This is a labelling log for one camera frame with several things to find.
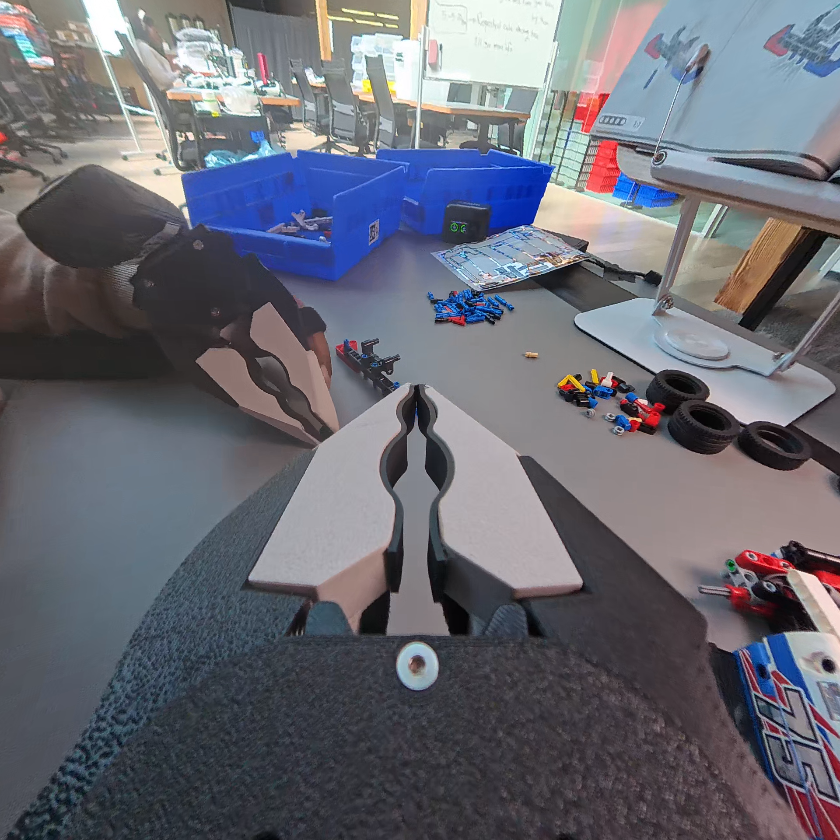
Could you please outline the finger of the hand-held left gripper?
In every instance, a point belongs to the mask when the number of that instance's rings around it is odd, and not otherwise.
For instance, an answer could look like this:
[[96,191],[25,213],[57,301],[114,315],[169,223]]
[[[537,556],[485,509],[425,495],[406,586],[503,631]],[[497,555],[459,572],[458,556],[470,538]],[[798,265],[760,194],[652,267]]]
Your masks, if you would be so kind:
[[205,351],[196,364],[241,412],[310,447],[325,439],[319,413],[325,386],[312,376],[306,353],[285,362],[272,353],[250,358],[227,346]]
[[311,438],[329,438],[340,423],[318,357],[306,349],[272,304],[256,310],[249,337],[262,353],[259,384]]

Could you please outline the black beam assembly blue pins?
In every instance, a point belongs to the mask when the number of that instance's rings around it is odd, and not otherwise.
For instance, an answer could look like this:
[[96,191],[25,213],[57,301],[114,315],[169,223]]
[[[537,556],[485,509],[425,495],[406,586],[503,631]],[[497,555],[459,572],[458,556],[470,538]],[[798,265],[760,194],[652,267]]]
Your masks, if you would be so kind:
[[336,358],[343,362],[353,373],[369,382],[379,393],[387,396],[401,387],[393,380],[396,363],[401,360],[399,353],[380,355],[377,346],[379,339],[357,341],[345,339],[334,347]]

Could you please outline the large blue storage bin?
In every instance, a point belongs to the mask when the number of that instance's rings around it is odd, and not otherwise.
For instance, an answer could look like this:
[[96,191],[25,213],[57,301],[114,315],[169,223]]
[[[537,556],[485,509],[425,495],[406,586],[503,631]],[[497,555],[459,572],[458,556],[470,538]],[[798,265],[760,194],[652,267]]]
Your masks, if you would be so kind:
[[193,226],[231,237],[268,269],[338,280],[401,224],[407,170],[300,150],[182,175]]
[[551,164],[498,150],[378,150],[376,158],[406,168],[402,222],[430,236],[441,234],[454,202],[489,206],[492,232],[532,224],[554,172]]

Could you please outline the white book stand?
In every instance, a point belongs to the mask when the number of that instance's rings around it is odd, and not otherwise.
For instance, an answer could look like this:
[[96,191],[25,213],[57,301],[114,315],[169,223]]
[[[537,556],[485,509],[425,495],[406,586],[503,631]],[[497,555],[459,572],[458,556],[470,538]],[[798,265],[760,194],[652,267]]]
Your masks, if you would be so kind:
[[784,221],[837,234],[838,183],[670,148],[642,154],[642,162],[648,164],[651,180],[685,196],[656,298],[636,297],[583,312],[575,317],[575,326],[648,371],[674,369],[699,377],[711,401],[743,424],[786,426],[833,396],[835,384],[800,358],[838,310],[838,296],[793,350],[772,353],[754,339],[678,308],[671,291],[701,201],[776,211]]

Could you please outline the instruction booklet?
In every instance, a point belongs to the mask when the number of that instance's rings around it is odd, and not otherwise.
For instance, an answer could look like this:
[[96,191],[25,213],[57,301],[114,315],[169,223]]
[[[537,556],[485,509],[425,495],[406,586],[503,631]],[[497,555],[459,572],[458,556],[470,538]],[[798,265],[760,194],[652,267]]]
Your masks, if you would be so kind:
[[839,156],[839,6],[668,2],[591,133],[829,181]]

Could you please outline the black desk strip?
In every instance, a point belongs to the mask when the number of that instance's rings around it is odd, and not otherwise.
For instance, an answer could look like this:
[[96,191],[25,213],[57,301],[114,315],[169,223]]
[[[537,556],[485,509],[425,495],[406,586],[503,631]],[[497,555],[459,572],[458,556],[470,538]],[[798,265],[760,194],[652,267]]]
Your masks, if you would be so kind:
[[821,466],[839,478],[839,450],[825,444],[816,437],[802,431],[800,428],[791,425],[790,429],[797,433],[810,446],[812,458]]

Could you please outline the light blue plastic bag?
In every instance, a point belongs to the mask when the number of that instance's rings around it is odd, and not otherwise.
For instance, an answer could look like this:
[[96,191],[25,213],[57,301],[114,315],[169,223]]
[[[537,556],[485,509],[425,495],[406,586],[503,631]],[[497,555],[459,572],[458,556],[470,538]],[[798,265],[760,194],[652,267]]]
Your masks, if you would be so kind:
[[266,158],[276,156],[284,153],[284,150],[278,150],[271,145],[268,140],[263,139],[256,150],[251,152],[245,151],[231,151],[231,150],[213,150],[204,156],[205,169],[218,169],[229,165],[235,165],[241,162],[258,161]]

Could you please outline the black office chair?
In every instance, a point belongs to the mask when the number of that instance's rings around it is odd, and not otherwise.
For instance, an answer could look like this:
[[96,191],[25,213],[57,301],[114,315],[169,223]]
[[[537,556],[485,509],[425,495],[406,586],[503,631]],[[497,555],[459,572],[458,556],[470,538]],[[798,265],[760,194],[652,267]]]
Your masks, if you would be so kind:
[[114,34],[120,42],[123,53],[131,61],[143,82],[156,124],[165,144],[165,159],[179,172],[198,171],[200,169],[198,152],[189,144],[184,145],[179,140],[179,132],[172,124],[173,112],[169,106],[169,101],[163,91],[156,86],[148,68],[133,46],[130,36],[118,31]]
[[353,93],[344,70],[332,65],[322,67],[324,85],[330,104],[330,139],[341,147],[353,147],[358,156],[371,152],[371,123],[368,114]]
[[413,127],[408,120],[408,107],[394,100],[388,86],[383,57],[381,55],[365,56],[364,61],[377,113],[376,148],[411,147]]

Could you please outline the pile of blue pins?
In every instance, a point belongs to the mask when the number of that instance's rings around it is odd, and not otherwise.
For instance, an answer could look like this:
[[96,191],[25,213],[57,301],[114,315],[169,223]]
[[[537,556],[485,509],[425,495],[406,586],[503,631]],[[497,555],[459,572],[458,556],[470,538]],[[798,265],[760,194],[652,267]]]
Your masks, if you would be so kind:
[[434,310],[436,324],[451,323],[460,328],[481,323],[494,326],[507,312],[515,311],[515,307],[498,294],[468,288],[452,290],[446,297],[428,291],[426,298]]

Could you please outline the background wooden table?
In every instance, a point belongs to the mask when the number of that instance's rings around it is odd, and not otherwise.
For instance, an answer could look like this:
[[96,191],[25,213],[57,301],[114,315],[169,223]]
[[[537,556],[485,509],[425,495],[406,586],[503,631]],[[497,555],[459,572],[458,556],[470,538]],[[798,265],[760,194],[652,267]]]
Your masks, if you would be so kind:
[[466,103],[425,102],[423,104],[418,104],[414,100],[396,99],[392,101],[392,105],[396,109],[404,108],[407,116],[413,116],[413,121],[409,125],[412,132],[400,138],[397,127],[394,126],[391,131],[378,133],[376,140],[376,148],[378,150],[405,148],[419,149],[423,143],[421,138],[421,128],[424,117],[429,114],[434,114],[439,117],[466,119],[467,121],[474,123],[478,127],[478,134],[474,147],[477,148],[480,153],[485,154],[495,148],[495,145],[493,145],[490,141],[490,128],[507,125],[510,129],[510,133],[514,133],[513,128],[515,126],[526,124],[531,117],[531,111],[529,110],[505,110],[504,108],[492,108]]
[[204,156],[215,150],[251,152],[263,139],[285,150],[284,132],[294,123],[301,100],[273,96],[243,87],[179,87],[166,91],[179,140]]

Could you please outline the black square device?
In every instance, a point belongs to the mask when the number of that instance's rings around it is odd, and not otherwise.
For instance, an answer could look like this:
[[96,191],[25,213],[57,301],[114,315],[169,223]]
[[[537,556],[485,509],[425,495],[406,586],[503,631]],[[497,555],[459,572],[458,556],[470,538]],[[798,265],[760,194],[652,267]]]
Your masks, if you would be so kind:
[[490,234],[491,205],[453,201],[446,205],[441,239],[452,245],[483,242]]

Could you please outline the sticker sheet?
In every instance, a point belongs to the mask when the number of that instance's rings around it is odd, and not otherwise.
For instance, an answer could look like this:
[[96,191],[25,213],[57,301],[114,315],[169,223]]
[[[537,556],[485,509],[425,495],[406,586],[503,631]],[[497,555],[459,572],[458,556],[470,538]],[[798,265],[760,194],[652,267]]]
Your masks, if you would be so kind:
[[491,291],[535,280],[588,260],[589,245],[523,225],[473,244],[433,253],[437,262],[473,291]]

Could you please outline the toy race car model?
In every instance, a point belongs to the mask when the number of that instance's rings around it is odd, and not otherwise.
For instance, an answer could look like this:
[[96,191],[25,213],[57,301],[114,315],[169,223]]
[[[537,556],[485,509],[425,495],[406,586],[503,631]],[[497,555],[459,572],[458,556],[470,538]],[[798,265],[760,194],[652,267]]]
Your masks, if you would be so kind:
[[741,551],[698,592],[772,633],[712,668],[736,729],[809,838],[839,838],[839,559],[789,542]]

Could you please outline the wooden table leg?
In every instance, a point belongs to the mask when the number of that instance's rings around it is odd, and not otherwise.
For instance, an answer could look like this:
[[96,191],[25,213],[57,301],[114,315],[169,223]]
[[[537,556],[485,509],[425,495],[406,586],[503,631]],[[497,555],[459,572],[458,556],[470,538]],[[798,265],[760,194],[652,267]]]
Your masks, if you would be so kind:
[[715,304],[738,314],[746,312],[808,233],[806,227],[769,218],[715,296]]

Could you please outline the rack of red blue bins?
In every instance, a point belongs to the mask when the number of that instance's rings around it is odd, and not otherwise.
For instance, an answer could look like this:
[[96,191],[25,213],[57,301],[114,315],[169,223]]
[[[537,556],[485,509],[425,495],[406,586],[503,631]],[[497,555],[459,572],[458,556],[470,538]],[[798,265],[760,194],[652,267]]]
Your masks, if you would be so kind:
[[618,165],[617,142],[592,134],[609,97],[607,92],[552,94],[539,151],[541,160],[553,167],[553,182],[643,212],[675,206],[676,193],[634,182]]

